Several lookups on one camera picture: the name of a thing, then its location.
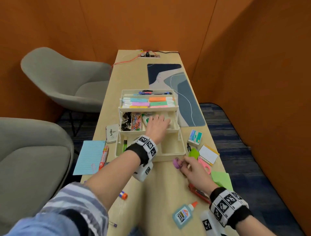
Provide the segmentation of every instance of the gray armchair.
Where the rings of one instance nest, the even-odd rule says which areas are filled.
[[[73,142],[57,124],[0,118],[0,235],[34,216],[61,188]]]
[[[110,67],[103,62],[71,60],[46,47],[29,52],[21,60],[21,69],[39,89],[69,111],[80,112],[100,112]],[[69,115],[76,136],[71,112]]]

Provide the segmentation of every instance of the purple tape roll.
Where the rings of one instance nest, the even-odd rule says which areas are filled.
[[[178,164],[177,160],[179,160],[179,159],[178,159],[178,158],[175,158],[175,159],[173,160],[173,165],[174,165],[174,167],[175,167],[176,169],[180,169],[182,166],[180,166],[180,165]]]

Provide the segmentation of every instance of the power strip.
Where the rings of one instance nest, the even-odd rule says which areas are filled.
[[[149,57],[146,57],[145,56],[145,53],[144,54],[141,54],[141,55],[138,55],[138,58],[161,58],[160,55],[154,55],[154,54],[150,54]]]

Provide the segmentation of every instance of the desk mat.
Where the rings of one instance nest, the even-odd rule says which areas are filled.
[[[148,64],[147,70],[151,90],[173,89],[177,93],[180,127],[204,126],[206,124],[180,64]]]

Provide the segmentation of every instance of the striped sleeve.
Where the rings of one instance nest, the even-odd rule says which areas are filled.
[[[88,187],[77,182],[68,184],[47,202],[41,212],[60,213],[65,209],[78,211],[95,236],[107,235],[108,213]]]

